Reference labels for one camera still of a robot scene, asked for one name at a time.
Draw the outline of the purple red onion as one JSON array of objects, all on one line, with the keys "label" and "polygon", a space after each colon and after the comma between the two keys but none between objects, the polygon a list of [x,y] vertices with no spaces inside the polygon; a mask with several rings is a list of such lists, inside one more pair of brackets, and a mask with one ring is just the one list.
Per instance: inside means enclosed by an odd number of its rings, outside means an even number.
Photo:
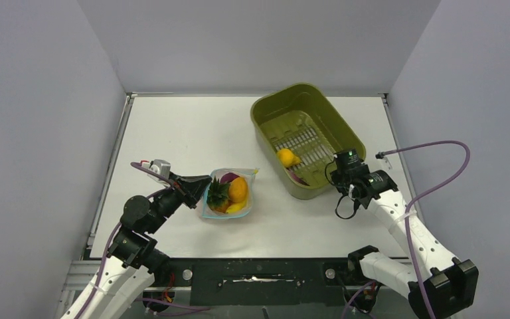
[{"label": "purple red onion", "polygon": [[225,173],[220,179],[219,179],[219,182],[220,184],[226,184],[226,183],[231,183],[232,181],[234,181],[235,179],[239,178],[239,175],[235,174],[235,173],[232,173],[232,172],[228,172],[228,173]]}]

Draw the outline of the orange toy pineapple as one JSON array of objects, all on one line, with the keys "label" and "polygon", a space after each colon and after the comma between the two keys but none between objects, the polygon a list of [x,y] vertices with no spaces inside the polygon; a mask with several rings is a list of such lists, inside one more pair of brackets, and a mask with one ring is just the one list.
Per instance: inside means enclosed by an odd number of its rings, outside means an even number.
[{"label": "orange toy pineapple", "polygon": [[230,182],[221,182],[220,179],[213,178],[208,188],[207,205],[211,211],[217,213],[226,213],[230,206],[229,197]]}]

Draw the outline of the clear zip top bag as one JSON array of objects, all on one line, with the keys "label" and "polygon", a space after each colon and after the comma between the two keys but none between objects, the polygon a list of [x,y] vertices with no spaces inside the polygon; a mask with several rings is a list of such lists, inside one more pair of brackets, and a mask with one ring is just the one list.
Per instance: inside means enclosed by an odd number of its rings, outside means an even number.
[{"label": "clear zip top bag", "polygon": [[252,186],[257,173],[257,168],[214,170],[203,195],[201,217],[236,219],[246,216],[254,204]]}]

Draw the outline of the small orange toy fruit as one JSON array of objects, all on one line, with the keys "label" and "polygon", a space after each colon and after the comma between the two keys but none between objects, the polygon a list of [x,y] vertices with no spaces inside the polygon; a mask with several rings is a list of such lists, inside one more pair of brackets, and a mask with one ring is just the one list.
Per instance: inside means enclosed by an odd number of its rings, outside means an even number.
[{"label": "small orange toy fruit", "polygon": [[248,184],[243,177],[232,181],[228,188],[228,197],[233,203],[243,202],[248,196]]}]

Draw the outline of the yellow toy pear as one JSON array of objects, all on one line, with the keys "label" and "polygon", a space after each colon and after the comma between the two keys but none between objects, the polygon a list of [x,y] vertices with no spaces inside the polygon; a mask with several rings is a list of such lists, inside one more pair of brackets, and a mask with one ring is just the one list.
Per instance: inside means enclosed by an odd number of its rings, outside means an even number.
[{"label": "yellow toy pear", "polygon": [[277,157],[284,168],[290,168],[301,163],[301,158],[287,148],[278,150]]}]

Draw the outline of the small purple toy food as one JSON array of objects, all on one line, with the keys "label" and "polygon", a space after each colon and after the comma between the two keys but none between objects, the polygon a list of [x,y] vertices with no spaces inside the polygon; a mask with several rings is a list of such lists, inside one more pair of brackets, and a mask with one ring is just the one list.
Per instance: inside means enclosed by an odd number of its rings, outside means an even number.
[{"label": "small purple toy food", "polygon": [[292,170],[287,170],[288,172],[288,175],[290,176],[290,178],[295,181],[296,183],[300,184],[300,185],[304,185],[304,186],[309,186],[309,183],[304,180],[303,178],[301,178],[300,176],[298,176],[295,172],[293,172]]}]

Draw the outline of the olive green plastic basket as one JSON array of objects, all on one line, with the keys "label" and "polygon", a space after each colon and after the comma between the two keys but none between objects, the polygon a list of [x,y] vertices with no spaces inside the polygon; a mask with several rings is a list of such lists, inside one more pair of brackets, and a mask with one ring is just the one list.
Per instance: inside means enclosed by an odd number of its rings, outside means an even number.
[{"label": "olive green plastic basket", "polygon": [[[250,109],[256,140],[266,159],[286,188],[297,198],[308,200],[332,188],[325,173],[332,171],[335,153],[355,149],[364,160],[366,148],[342,115],[315,86],[297,83],[259,98]],[[301,163],[284,168],[277,151],[287,148]],[[309,183],[293,181],[292,170]]]}]

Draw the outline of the yellow toy banana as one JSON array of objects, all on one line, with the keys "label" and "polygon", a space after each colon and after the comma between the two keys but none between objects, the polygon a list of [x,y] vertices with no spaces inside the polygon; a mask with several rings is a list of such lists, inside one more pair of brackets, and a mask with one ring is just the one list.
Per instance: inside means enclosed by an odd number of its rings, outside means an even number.
[{"label": "yellow toy banana", "polygon": [[240,203],[233,203],[231,205],[228,206],[228,208],[226,209],[225,213],[226,214],[236,214],[236,213],[240,213],[242,212],[245,207],[247,206],[247,202],[246,201],[243,201],[243,202],[240,202]]}]

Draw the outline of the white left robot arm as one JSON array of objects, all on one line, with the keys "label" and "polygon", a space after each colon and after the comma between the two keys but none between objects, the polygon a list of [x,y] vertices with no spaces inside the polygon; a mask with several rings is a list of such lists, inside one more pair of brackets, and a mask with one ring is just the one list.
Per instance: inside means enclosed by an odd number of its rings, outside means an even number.
[{"label": "white left robot arm", "polygon": [[63,318],[120,318],[169,262],[152,235],[180,206],[194,209],[211,181],[209,175],[170,173],[167,187],[150,196],[130,197],[98,270]]}]

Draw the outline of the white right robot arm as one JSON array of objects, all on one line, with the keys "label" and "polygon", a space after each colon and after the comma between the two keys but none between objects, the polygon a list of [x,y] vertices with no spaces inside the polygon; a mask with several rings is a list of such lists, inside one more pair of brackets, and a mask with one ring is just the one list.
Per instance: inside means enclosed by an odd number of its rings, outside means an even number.
[{"label": "white right robot arm", "polygon": [[379,282],[407,299],[418,318],[449,318],[469,308],[475,298],[479,270],[460,260],[418,218],[395,181],[383,170],[371,171],[355,149],[333,156],[327,173],[332,186],[375,216],[406,253],[406,266],[366,246],[348,255],[347,275],[357,284]]}]

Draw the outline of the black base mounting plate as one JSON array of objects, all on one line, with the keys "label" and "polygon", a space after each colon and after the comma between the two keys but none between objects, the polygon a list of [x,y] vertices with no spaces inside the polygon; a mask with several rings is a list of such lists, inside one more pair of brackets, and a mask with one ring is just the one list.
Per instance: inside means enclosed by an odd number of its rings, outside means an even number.
[{"label": "black base mounting plate", "polygon": [[142,296],[188,294],[191,306],[342,306],[365,283],[345,257],[172,258]]}]

